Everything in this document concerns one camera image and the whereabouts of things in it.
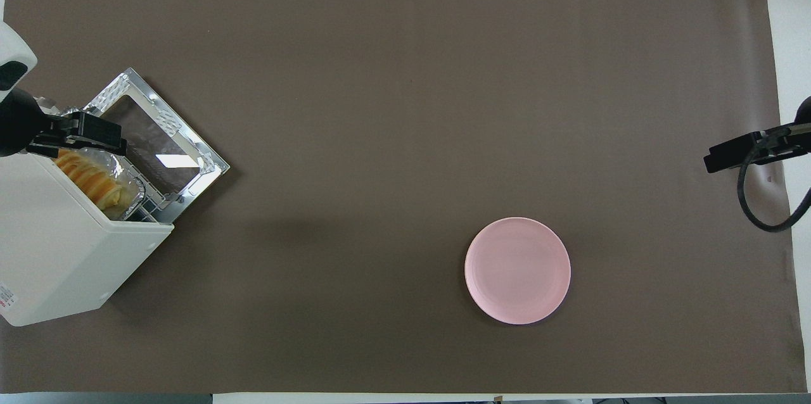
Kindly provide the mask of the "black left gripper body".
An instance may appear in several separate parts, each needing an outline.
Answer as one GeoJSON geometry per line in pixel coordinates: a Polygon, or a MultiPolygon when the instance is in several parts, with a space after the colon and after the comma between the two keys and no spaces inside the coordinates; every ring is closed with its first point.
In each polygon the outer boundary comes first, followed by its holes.
{"type": "Polygon", "coordinates": [[[1,156],[26,153],[33,141],[62,141],[61,118],[47,115],[22,89],[9,90],[1,104],[1,156]]]}

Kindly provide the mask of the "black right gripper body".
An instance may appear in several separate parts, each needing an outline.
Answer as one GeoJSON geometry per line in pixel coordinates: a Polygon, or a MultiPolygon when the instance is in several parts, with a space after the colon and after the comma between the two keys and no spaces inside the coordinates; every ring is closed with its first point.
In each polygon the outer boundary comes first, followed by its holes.
{"type": "Polygon", "coordinates": [[[800,104],[793,122],[762,132],[758,146],[758,163],[773,163],[809,154],[810,97],[800,104]]]}

